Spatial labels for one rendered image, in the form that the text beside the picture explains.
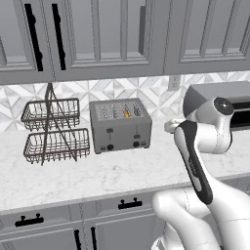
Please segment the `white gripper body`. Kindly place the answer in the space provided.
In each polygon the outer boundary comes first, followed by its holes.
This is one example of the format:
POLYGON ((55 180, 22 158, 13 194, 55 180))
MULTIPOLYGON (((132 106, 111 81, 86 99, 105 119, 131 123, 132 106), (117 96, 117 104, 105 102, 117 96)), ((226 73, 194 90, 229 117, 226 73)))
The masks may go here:
POLYGON ((177 118, 171 119, 164 124, 164 131, 173 134, 176 128, 183 122, 184 119, 177 119, 177 118))

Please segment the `grey four-slot toaster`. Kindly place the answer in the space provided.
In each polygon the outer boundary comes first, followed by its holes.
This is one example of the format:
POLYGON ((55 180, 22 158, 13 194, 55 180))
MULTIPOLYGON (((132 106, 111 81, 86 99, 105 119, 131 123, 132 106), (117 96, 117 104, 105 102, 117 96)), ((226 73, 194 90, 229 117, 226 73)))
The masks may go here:
POLYGON ((150 146, 152 120, 139 98, 89 102, 91 129, 96 154, 150 146), (128 108, 130 117, 123 116, 128 108), (133 147, 133 142, 140 146, 133 147))

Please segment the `grey countertop oven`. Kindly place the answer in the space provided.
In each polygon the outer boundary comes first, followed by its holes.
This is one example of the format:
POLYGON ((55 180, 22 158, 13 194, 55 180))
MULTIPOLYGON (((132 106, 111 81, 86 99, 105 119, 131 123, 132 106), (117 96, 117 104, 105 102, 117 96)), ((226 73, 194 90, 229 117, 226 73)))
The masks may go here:
POLYGON ((250 82, 219 82, 192 84, 188 87, 183 102, 183 114, 187 117, 206 101, 215 97, 229 100, 234 108, 230 122, 233 131, 250 130, 250 82))

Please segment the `grey drawer front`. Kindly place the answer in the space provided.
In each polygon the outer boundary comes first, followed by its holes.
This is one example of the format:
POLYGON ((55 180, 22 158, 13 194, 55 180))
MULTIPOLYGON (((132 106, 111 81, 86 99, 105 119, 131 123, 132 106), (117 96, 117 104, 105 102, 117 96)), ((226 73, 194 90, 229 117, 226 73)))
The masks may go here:
POLYGON ((125 213, 127 211, 132 211, 132 210, 142 210, 150 208, 152 197, 153 197, 153 192, 145 192, 145 193, 123 195, 120 197, 112 197, 108 199, 98 200, 95 202, 96 215, 97 216, 112 215, 118 213, 125 213), (117 205, 120 203, 121 199, 124 199, 126 202, 131 202, 134 197, 137 197, 139 200, 143 202, 143 205, 141 207, 135 207, 123 210, 118 209, 117 205))
POLYGON ((81 219, 80 207, 78 204, 70 204, 59 207, 38 209, 34 211, 24 211, 15 214, 1 215, 0 216, 0 231, 16 231, 19 229, 36 229, 46 226, 53 226, 57 224, 69 223, 79 221, 81 219), (35 218, 39 213, 44 218, 42 224, 16 227, 15 222, 25 216, 27 219, 35 218))

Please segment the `grey base cupboard door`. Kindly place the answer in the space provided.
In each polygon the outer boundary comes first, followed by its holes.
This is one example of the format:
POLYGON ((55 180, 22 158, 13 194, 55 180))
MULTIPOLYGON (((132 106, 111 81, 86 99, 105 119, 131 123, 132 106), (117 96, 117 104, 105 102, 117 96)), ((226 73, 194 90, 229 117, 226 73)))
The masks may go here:
POLYGON ((93 250, 91 227, 96 228, 98 250, 151 250, 162 234, 164 221, 151 209, 85 221, 86 248, 93 250))
POLYGON ((74 230, 79 230, 81 250, 86 250, 79 223, 0 233, 0 250, 77 250, 74 230))

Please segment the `white wall outlet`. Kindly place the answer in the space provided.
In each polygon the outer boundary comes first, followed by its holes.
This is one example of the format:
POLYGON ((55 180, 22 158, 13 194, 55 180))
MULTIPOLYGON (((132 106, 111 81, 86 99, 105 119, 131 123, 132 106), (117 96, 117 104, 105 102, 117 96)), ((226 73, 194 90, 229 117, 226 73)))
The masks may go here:
POLYGON ((178 91, 180 88, 181 76, 180 75, 170 75, 169 76, 169 91, 178 91))

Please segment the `grey wall cupboard door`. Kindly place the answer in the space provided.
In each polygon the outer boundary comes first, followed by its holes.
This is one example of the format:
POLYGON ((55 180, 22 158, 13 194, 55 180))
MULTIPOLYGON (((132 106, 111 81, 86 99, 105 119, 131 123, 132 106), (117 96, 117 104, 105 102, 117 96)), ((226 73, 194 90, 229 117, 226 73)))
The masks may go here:
POLYGON ((57 81, 154 76, 164 57, 165 0, 42 0, 57 81), (61 70, 52 4, 59 7, 66 70, 61 70), (140 7, 146 6, 144 55, 140 7))
POLYGON ((0 85, 51 82, 53 76, 42 0, 0 0, 0 85), (36 18, 42 71, 37 70, 25 3, 36 18))
POLYGON ((170 0, 166 75, 250 70, 250 0, 170 0))

